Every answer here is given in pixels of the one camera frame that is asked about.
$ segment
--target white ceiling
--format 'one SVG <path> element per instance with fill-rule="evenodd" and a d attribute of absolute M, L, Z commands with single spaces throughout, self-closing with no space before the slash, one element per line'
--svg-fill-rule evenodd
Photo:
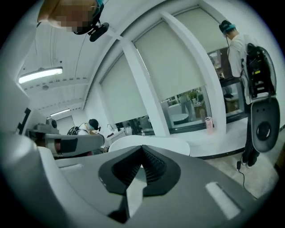
<path fill-rule="evenodd" d="M 144 4 L 153 0 L 105 0 L 101 22 L 108 22 L 116 32 L 128 18 Z M 87 35 L 75 35 L 48 24 L 37 28 L 37 36 L 19 76 L 40 68 L 63 68 L 63 74 L 40 78 L 22 84 L 33 106 L 46 117 L 66 108 L 83 107 L 87 90 L 93 79 L 94 68 L 111 36 L 104 34 L 96 42 Z"/>

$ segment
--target cap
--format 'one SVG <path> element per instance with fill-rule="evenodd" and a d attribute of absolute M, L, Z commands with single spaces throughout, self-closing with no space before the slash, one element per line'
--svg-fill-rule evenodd
<path fill-rule="evenodd" d="M 231 22 L 224 20 L 220 25 L 219 28 L 223 34 L 225 34 L 230 29 L 235 29 L 236 26 Z"/>
<path fill-rule="evenodd" d="M 98 130 L 99 128 L 99 123 L 96 119 L 91 119 L 88 122 L 90 124 L 90 126 L 92 126 L 95 130 Z"/>

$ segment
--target black backpack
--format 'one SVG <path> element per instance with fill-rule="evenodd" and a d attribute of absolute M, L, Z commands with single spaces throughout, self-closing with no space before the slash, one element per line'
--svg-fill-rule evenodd
<path fill-rule="evenodd" d="M 79 129 L 80 126 L 73 126 L 72 128 L 70 128 L 70 130 L 67 132 L 67 135 L 77 135 L 78 131 L 80 130 L 80 129 Z"/>
<path fill-rule="evenodd" d="M 248 88 L 252 98 L 258 94 L 268 92 L 275 95 L 271 76 L 275 77 L 274 66 L 268 52 L 251 43 L 247 46 L 246 67 L 248 70 Z"/>

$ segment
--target fluorescent ceiling light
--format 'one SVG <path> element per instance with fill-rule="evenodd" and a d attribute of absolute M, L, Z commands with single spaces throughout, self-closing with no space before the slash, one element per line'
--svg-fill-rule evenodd
<path fill-rule="evenodd" d="M 47 76 L 52 76 L 52 75 L 57 75 L 57 74 L 62 74 L 62 67 L 57 67 L 53 69 L 46 69 L 46 70 L 41 70 L 33 73 L 26 74 L 19 79 L 19 83 L 23 84 L 25 82 L 35 80 L 41 77 L 47 77 Z"/>
<path fill-rule="evenodd" d="M 57 112 L 55 114 L 51 114 L 50 117 L 55 116 L 55 115 L 59 115 L 59 114 L 64 113 L 64 112 L 69 112 L 69 111 L 70 111 L 70 109 L 67 109 L 67 110 L 64 110 L 64 111 L 61 111 L 61 112 Z"/>

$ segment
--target white lab coat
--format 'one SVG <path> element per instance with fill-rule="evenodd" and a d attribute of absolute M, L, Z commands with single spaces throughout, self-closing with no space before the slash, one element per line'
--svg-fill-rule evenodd
<path fill-rule="evenodd" d="M 249 89 L 248 89 L 248 72 L 246 68 L 246 56 L 247 56 L 247 45 L 248 43 L 252 43 L 257 45 L 257 41 L 255 39 L 250 38 L 248 35 L 237 35 L 231 41 L 229 47 L 229 55 L 228 60 L 231 65 L 232 75 L 234 77 L 240 77 L 240 73 L 242 71 L 241 68 L 241 60 L 244 59 L 243 66 L 244 71 L 241 76 L 241 80 L 244 85 L 244 97 L 246 103 L 249 105 L 252 103 L 252 99 L 249 96 Z"/>

